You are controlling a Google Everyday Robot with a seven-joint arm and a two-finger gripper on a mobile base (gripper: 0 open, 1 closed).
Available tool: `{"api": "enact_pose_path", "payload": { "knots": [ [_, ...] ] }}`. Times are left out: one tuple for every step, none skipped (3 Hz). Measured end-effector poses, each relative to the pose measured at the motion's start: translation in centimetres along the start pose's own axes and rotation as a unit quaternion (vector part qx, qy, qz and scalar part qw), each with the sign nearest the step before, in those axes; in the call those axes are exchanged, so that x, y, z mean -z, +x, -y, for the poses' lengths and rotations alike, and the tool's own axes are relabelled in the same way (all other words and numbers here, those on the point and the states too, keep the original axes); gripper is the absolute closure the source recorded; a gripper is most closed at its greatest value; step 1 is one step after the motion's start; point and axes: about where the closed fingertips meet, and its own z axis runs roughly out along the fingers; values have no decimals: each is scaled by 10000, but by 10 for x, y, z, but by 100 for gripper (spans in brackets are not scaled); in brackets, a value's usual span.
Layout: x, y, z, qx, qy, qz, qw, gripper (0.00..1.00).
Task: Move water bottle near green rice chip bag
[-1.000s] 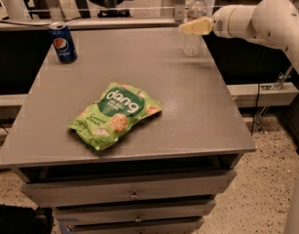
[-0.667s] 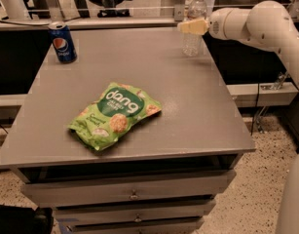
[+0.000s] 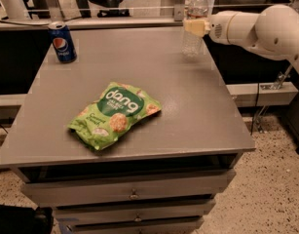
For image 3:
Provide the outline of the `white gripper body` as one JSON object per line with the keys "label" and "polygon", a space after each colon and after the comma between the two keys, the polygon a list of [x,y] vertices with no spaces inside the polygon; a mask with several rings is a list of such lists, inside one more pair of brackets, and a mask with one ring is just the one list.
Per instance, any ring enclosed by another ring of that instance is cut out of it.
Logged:
{"label": "white gripper body", "polygon": [[236,14],[236,11],[223,11],[210,16],[208,36],[213,42],[224,45],[232,44],[231,36]]}

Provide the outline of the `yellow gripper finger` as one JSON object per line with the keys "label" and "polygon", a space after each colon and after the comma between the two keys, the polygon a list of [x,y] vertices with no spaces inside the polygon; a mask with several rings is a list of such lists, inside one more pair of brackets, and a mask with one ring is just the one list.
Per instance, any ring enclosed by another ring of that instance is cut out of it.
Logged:
{"label": "yellow gripper finger", "polygon": [[186,19],[183,22],[184,29],[199,37],[209,34],[210,26],[207,19]]}

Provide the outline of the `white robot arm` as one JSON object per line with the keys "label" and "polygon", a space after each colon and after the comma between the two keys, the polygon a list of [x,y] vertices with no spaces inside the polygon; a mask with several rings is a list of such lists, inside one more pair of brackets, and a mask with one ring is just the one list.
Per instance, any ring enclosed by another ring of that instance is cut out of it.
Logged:
{"label": "white robot arm", "polygon": [[223,11],[207,18],[186,19],[184,30],[208,35],[219,44],[235,45],[260,57],[287,60],[299,75],[299,14],[285,5],[260,14]]}

